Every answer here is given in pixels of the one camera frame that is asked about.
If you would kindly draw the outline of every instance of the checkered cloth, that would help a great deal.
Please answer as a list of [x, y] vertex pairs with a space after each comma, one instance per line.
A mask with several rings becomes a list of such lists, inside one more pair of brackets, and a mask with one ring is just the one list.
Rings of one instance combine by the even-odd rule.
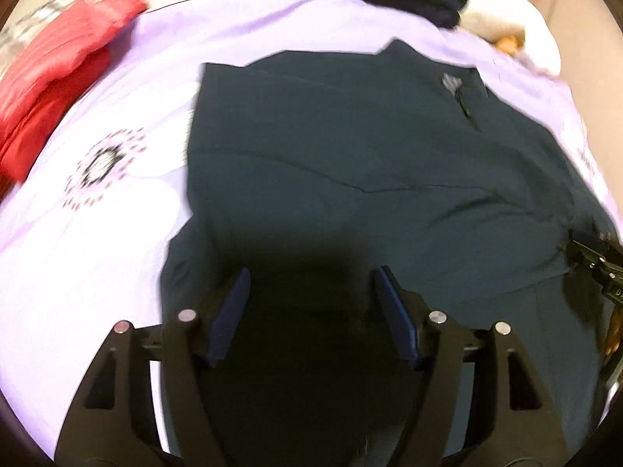
[[52, 0], [0, 32], [0, 79], [41, 30], [76, 1]]

